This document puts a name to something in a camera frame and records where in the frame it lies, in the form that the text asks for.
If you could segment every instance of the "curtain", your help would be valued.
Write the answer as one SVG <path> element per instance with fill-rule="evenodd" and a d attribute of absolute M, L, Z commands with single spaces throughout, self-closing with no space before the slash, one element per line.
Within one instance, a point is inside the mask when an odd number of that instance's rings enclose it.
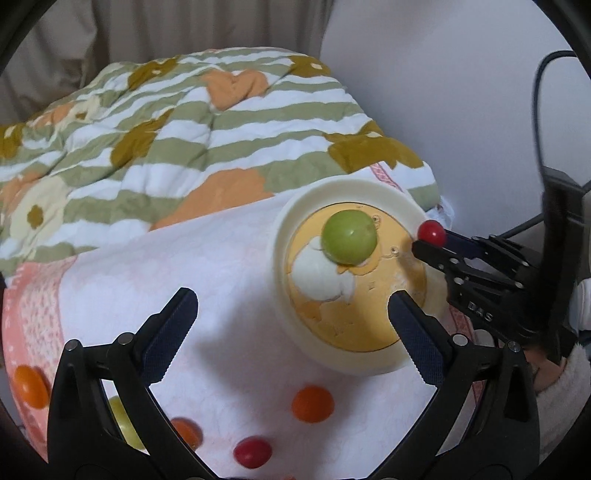
<path fill-rule="evenodd" d="M 114 61 L 225 47 L 318 57 L 333 0 L 57 0 L 0 77 L 0 125 L 27 119 Z"/>

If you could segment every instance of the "orange ball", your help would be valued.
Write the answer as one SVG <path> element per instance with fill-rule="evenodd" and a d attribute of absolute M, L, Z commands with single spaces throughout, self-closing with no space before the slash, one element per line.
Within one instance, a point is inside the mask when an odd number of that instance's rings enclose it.
<path fill-rule="evenodd" d="M 326 420 L 335 410 L 335 401 L 328 390 L 316 385 L 302 388 L 291 402 L 291 412 L 298 420 L 318 423 Z"/>
<path fill-rule="evenodd" d="M 42 374 L 28 365 L 19 365 L 12 376 L 15 395 L 31 408 L 49 405 L 49 389 Z"/>
<path fill-rule="evenodd" d="M 197 450 L 203 443 L 203 433 L 199 426 L 188 419 L 176 418 L 170 423 L 191 450 Z"/>

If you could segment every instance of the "floral comforter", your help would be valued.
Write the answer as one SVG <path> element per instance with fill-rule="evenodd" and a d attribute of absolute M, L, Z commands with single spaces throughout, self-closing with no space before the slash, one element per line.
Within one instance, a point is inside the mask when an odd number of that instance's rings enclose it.
<path fill-rule="evenodd" d="M 229 48 L 115 63 L 0 127 L 0 271 L 365 168 L 425 210 L 440 200 L 429 166 L 317 59 Z"/>

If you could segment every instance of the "blanket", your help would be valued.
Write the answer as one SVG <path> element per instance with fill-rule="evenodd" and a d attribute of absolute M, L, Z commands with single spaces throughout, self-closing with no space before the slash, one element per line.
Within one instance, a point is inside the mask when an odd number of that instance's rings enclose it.
<path fill-rule="evenodd" d="M 429 166 L 387 137 L 320 60 L 276 48 L 114 63 L 0 127 L 0 271 L 373 168 L 425 210 Z"/>
<path fill-rule="evenodd" d="M 5 295 L 9 375 L 17 365 L 31 365 L 52 384 L 64 341 L 110 343 L 137 331 L 179 287 L 188 287 L 199 298 L 197 320 L 151 391 L 169 418 L 199 425 L 197 454 L 206 464 L 222 478 L 365 478 L 406 435 L 435 388 L 411 362 L 374 377 L 329 370 L 283 332 L 266 282 L 267 248 L 275 219 L 294 193 L 178 223 L 126 245 L 23 265 Z M 449 310 L 441 320 L 450 333 L 473 339 L 459 312 Z M 334 413 L 321 423 L 302 423 L 290 411 L 296 392 L 309 384 L 334 398 Z M 105 388 L 109 397 L 116 394 L 112 383 Z M 480 389 L 475 384 L 442 450 L 462 437 Z M 47 408 L 32 409 L 18 395 L 15 400 L 45 456 Z M 274 451 L 256 472 L 232 458 L 237 442 L 252 435 L 266 437 Z"/>

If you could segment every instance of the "person's hand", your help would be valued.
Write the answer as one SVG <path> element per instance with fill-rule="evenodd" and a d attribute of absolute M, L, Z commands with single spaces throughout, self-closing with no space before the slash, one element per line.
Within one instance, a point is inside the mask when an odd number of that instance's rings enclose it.
<path fill-rule="evenodd" d="M 526 360 L 537 370 L 534 373 L 534 390 L 536 393 L 545 390 L 556 382 L 566 367 L 566 358 L 562 358 L 560 365 L 556 365 L 546 357 L 546 353 L 539 347 L 524 349 Z"/>

